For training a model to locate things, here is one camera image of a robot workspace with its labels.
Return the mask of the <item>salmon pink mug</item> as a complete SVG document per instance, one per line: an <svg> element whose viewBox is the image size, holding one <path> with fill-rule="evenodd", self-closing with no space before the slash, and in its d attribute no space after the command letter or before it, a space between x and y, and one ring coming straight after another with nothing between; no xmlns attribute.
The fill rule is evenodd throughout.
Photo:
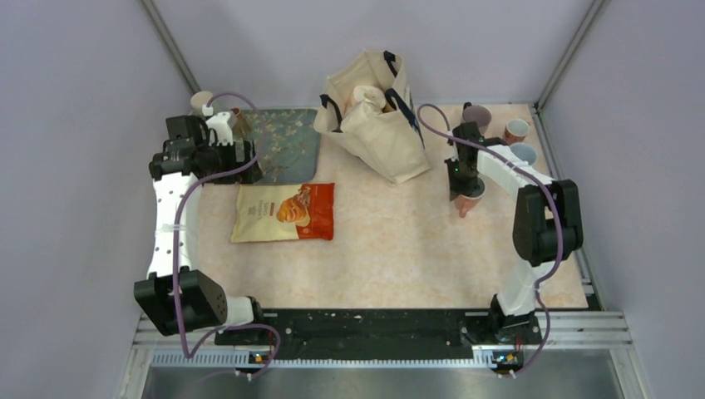
<svg viewBox="0 0 705 399"><path fill-rule="evenodd" d="M507 145L522 142L530 133L530 124L519 118L512 119L505 124L502 139Z"/></svg>

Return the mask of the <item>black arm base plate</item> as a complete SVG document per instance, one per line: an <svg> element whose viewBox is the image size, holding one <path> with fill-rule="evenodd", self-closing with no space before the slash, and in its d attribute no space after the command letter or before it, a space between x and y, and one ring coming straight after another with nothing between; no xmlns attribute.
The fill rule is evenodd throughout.
<svg viewBox="0 0 705 399"><path fill-rule="evenodd" d="M536 320L497 330L480 309L271 308L261 320L280 334L278 360L470 359L481 345L541 339Z"/></svg>

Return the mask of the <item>clear grey tumbler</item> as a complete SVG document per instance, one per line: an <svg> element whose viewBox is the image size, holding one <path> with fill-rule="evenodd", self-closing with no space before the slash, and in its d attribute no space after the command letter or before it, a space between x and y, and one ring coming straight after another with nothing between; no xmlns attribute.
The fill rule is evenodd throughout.
<svg viewBox="0 0 705 399"><path fill-rule="evenodd" d="M538 153L532 145L516 142L510 145L511 152L529 166L534 166L538 160Z"/></svg>

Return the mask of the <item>lilac mug black handle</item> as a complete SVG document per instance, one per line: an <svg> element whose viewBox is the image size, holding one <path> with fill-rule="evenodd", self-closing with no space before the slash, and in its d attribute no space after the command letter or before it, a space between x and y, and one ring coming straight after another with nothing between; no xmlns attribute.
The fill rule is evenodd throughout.
<svg viewBox="0 0 705 399"><path fill-rule="evenodd" d="M484 106L473 105L471 102L463 104L461 115L462 121L465 123L475 122L479 132L484 135L492 120L491 112Z"/></svg>

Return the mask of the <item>beige canvas tote bag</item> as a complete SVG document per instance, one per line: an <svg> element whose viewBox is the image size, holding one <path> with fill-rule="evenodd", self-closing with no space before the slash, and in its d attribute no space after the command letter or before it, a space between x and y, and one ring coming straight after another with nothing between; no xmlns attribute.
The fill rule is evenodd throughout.
<svg viewBox="0 0 705 399"><path fill-rule="evenodd" d="M358 85L381 88L387 106L383 110L368 103L350 106L350 95ZM401 56L390 51L363 52L327 78L319 100L314 130L387 181L401 184L431 168Z"/></svg>

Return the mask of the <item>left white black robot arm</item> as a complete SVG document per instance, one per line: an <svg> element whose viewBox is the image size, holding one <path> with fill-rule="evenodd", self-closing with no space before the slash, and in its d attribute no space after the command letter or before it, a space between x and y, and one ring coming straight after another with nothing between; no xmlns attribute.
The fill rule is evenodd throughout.
<svg viewBox="0 0 705 399"><path fill-rule="evenodd" d="M164 336L234 325L246 343L265 336L264 318L252 297L232 298L203 273L198 261L199 201L204 185L254 183L262 172L254 143L234 133L233 112L166 119L168 138L149 172L157 214L155 245L145 279L133 294Z"/></svg>

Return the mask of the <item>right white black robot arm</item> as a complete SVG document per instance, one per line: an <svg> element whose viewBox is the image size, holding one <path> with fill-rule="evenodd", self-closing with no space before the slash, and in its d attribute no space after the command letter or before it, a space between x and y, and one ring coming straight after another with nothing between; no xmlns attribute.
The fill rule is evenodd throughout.
<svg viewBox="0 0 705 399"><path fill-rule="evenodd" d="M491 180L515 200L514 274L491 300L487 330L497 342L537 333L535 295L560 262L584 242L579 191L572 180L555 180L518 157L501 138L485 138L475 122L450 132L454 154L446 159L450 200L461 217L479 202Z"/></svg>

